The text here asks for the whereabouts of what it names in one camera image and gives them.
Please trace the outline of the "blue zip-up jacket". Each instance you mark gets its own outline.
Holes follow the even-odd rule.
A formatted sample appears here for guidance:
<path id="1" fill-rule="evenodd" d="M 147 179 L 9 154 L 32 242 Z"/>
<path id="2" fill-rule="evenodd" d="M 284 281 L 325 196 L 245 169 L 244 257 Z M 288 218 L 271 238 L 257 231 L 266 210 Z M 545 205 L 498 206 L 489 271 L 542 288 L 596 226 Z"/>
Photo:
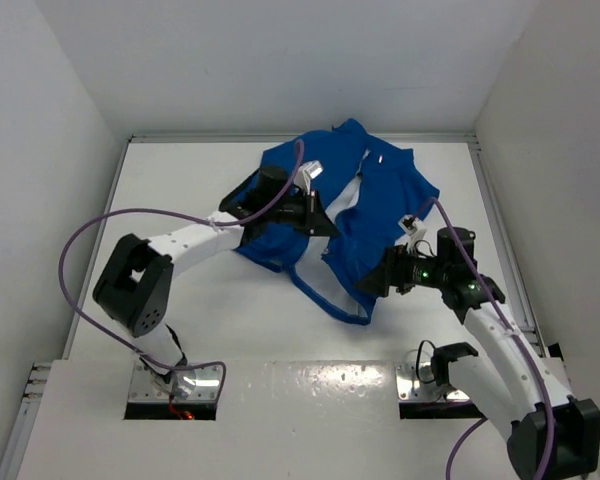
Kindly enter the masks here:
<path id="1" fill-rule="evenodd" d="M 293 285 L 333 318 L 370 323 L 377 298 L 355 284 L 381 260 L 404 231 L 405 215 L 425 217 L 424 203 L 440 191 L 416 168 L 414 153 L 366 132 L 355 119 L 329 130 L 301 135 L 304 158 L 323 172 L 313 181 L 326 214 L 340 231 L 336 238 L 306 237 L 271 225 L 238 253 Z M 330 250 L 328 258 L 322 252 Z"/>

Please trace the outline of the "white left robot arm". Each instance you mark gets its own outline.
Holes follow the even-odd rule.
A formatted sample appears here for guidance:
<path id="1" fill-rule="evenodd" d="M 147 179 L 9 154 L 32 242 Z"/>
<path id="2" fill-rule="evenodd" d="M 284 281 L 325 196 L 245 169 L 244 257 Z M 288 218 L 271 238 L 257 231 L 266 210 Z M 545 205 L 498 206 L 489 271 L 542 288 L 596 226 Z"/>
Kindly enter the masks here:
<path id="1" fill-rule="evenodd" d="M 147 239 L 127 234 L 117 242 L 93 299 L 130 336 L 161 389 L 184 397 L 195 385 L 195 371 L 165 321 L 173 280 L 221 252 L 252 243 L 271 225 L 306 237 L 337 236 L 312 185 L 322 171 L 317 161 L 300 166 L 293 178 L 280 167 L 261 167 L 202 222 Z"/>

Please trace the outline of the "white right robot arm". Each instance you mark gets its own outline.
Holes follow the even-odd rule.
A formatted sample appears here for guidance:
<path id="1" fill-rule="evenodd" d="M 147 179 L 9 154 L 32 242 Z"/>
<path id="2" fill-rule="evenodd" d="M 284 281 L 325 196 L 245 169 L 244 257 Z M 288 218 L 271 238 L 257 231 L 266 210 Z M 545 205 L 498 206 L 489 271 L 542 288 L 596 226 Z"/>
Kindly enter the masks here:
<path id="1" fill-rule="evenodd" d="M 503 292 L 491 278 L 475 274 L 474 239 L 471 230 L 445 227 L 437 233 L 435 255 L 389 247 L 356 287 L 378 297 L 415 286 L 440 291 L 478 344 L 435 348 L 434 383 L 469 396 L 505 441 L 519 478 L 568 479 L 596 471 L 599 408 L 591 399 L 577 399 L 507 319 Z"/>

